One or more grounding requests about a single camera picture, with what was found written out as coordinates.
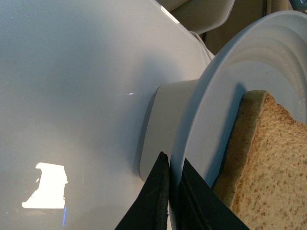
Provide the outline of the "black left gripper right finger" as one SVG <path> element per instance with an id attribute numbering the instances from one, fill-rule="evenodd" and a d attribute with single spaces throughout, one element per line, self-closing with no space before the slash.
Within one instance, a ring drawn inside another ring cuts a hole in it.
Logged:
<path id="1" fill-rule="evenodd" d="M 182 230 L 247 230 L 185 159 L 180 182 Z"/>

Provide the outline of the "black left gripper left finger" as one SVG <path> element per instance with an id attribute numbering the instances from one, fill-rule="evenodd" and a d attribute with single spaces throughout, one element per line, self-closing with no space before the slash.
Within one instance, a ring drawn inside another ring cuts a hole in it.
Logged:
<path id="1" fill-rule="evenodd" d="M 137 199 L 117 230 L 166 230 L 169 200 L 168 156 L 160 152 Z"/>

